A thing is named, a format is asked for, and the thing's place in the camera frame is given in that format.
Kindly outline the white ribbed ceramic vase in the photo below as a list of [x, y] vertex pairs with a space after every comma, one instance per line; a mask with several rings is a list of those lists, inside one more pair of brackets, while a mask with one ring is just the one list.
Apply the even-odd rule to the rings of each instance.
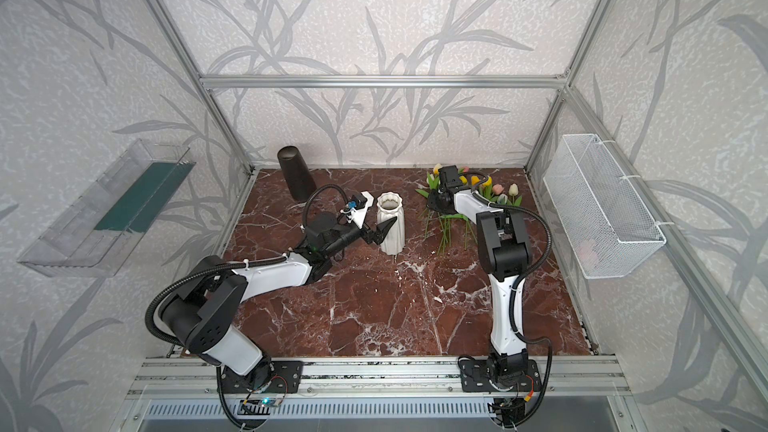
[[377, 199], [377, 223], [389, 225], [381, 250], [390, 256], [401, 253], [405, 246], [405, 212], [402, 197], [395, 192], [386, 192]]

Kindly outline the tall cream tulip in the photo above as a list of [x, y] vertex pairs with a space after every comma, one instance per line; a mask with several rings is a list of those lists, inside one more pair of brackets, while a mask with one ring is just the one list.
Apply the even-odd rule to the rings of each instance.
[[439, 177], [435, 174], [428, 172], [426, 174], [426, 182], [427, 182], [427, 188], [418, 188], [416, 190], [417, 193], [419, 193], [421, 196], [428, 198], [429, 195], [432, 192], [437, 192], [440, 186], [440, 180]]

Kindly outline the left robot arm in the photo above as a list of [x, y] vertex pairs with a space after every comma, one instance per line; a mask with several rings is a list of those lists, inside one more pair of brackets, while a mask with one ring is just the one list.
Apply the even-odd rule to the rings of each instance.
[[319, 195], [314, 192], [302, 211], [304, 236], [297, 247], [253, 262], [209, 256], [196, 271], [164, 288], [145, 312], [150, 334], [241, 377], [268, 368], [267, 355], [233, 325], [240, 304], [257, 295], [318, 281], [346, 247], [358, 239], [380, 245], [397, 223], [391, 217], [372, 229], [365, 224], [375, 204], [369, 192], [348, 197], [336, 184], [319, 191], [327, 189], [340, 193], [343, 208], [309, 219], [312, 202]]

